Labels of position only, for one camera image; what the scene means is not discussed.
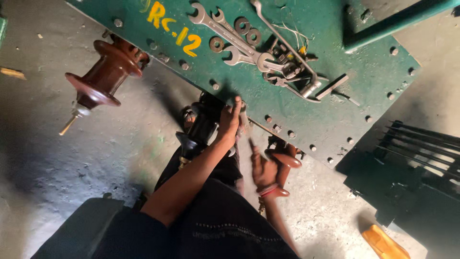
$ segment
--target concrete floor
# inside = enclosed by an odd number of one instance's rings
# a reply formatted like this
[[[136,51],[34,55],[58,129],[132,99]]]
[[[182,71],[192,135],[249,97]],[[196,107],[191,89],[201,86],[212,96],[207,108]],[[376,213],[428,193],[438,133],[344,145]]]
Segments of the concrete floor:
[[[363,0],[377,19],[413,2]],[[63,75],[84,75],[92,67],[98,59],[92,42],[103,28],[61,0],[10,0],[2,7],[9,25],[0,66],[22,70],[27,81],[0,75],[0,254],[29,258],[86,199],[111,192],[132,205],[143,186],[151,188],[179,145],[174,118],[200,92],[153,62],[142,79],[129,78],[117,91],[121,107],[100,106],[60,137],[75,98]],[[424,68],[366,140],[389,119],[460,135],[457,23],[444,12],[395,35]],[[268,134],[256,129],[254,135],[264,147]],[[258,207],[249,147],[240,143],[245,196]],[[279,204],[303,258],[378,258],[358,231],[375,209],[350,197],[344,178],[310,157],[291,172],[291,197]],[[397,226],[385,231],[412,258],[425,258],[426,249]]]

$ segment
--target black pants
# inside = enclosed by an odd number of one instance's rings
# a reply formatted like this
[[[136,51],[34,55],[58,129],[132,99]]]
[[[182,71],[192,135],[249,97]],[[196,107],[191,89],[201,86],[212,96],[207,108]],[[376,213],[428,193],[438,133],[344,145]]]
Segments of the black pants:
[[[227,154],[220,160],[212,173],[209,175],[210,178],[217,179],[232,189],[236,189],[235,182],[238,179],[243,178],[243,175],[241,175],[240,172],[240,155],[238,153],[238,146],[236,144],[235,149],[235,154],[229,157],[228,154],[230,152],[227,152]],[[155,185],[155,191],[179,171],[179,156],[181,152],[182,147],[179,147],[176,152],[174,152]]]

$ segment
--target wrench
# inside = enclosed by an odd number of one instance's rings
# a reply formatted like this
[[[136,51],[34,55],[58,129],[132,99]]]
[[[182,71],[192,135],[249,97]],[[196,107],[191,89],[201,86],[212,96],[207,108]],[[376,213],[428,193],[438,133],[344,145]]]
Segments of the wrench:
[[[252,58],[242,54],[238,50],[238,48],[235,46],[228,46],[224,49],[224,51],[231,52],[231,59],[224,61],[227,65],[236,65],[238,63],[248,63],[248,64],[255,65],[254,60],[252,60]],[[286,65],[279,65],[279,64],[275,64],[269,61],[264,62],[264,67],[269,68],[270,70],[281,72],[281,73],[283,72],[283,68],[285,66]]]
[[[229,31],[227,31],[226,28],[222,27],[219,23],[212,20],[211,17],[209,17],[209,15],[206,13],[206,10],[204,9],[203,5],[201,5],[200,3],[193,3],[191,5],[192,7],[198,10],[197,16],[194,17],[189,15],[189,19],[191,22],[193,22],[194,24],[204,24],[210,29],[212,29],[219,36],[226,39],[232,45],[237,47],[241,52],[246,54],[248,57],[252,58],[254,63],[257,64],[257,68],[261,72],[270,71],[269,68],[264,67],[264,62],[266,59],[275,60],[275,58],[270,53],[260,53],[258,51],[255,51],[245,41],[242,41],[233,36]]]
[[[235,29],[225,20],[224,12],[219,8],[217,8],[217,11],[219,11],[218,15],[211,13],[213,20],[223,25],[231,34],[235,35],[235,37],[241,41],[244,41],[244,39],[235,31]]]
[[[259,16],[259,18],[268,26],[268,28],[270,28],[270,30],[272,30],[273,33],[275,33],[276,37],[278,39],[280,39],[284,43],[284,45],[286,45],[286,47],[292,52],[292,54],[294,54],[294,56],[296,58],[298,58],[300,60],[300,62],[302,62],[302,64],[305,66],[305,68],[308,70],[308,72],[311,73],[310,82],[300,91],[302,96],[304,98],[307,98],[309,95],[311,95],[313,93],[313,91],[315,91],[315,89],[317,89],[318,87],[321,86],[321,82],[318,81],[318,74],[297,53],[297,51],[289,44],[289,42],[287,40],[285,40],[281,36],[281,34],[278,33],[277,30],[275,30],[275,28],[267,21],[267,19],[265,19],[265,17],[262,15],[262,3],[259,0],[250,0],[250,1],[251,1],[251,4],[256,8],[257,16]]]

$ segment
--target red bracelet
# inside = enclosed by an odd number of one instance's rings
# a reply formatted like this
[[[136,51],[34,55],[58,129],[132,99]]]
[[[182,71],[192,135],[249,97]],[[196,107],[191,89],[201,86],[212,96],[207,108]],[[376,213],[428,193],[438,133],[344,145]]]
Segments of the red bracelet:
[[[271,194],[272,192],[274,192],[276,190],[276,188],[278,188],[278,184],[277,183],[274,183],[266,188],[264,188],[263,190],[261,190],[259,192],[259,195],[260,197],[264,198],[266,197],[267,195]]]

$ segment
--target wire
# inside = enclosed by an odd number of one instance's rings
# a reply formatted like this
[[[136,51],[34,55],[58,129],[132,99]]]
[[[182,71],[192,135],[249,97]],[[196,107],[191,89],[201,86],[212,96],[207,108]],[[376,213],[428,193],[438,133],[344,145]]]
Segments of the wire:
[[[288,8],[288,9],[289,9],[289,16],[291,17],[291,20],[292,20],[292,23],[294,24],[295,30],[290,29],[290,28],[287,27],[286,24],[284,23],[283,16],[282,16],[282,14],[281,14],[281,12],[282,12],[282,10],[283,10],[284,8]],[[294,22],[294,18],[292,17],[292,10],[291,10],[291,8],[289,8],[289,7],[287,7],[287,6],[281,7],[281,9],[280,9],[280,18],[281,18],[281,23],[283,24],[283,26],[280,26],[280,25],[277,25],[277,24],[271,24],[271,25],[273,25],[273,26],[275,26],[275,27],[278,27],[278,28],[281,28],[281,29],[287,29],[287,30],[291,31],[292,33],[294,33],[295,39],[296,39],[296,41],[297,41],[297,50],[300,50],[299,38],[301,38],[301,39],[302,39],[302,37],[305,38],[305,44],[304,44],[304,41],[303,41],[303,40],[301,40],[300,42],[302,43],[302,47],[305,47],[305,53],[307,53],[307,51],[308,51],[308,45],[309,45],[309,40],[310,40],[310,39],[309,39],[307,36],[301,34],[301,33],[299,32],[299,29],[297,29],[297,26],[295,25],[295,22]]]

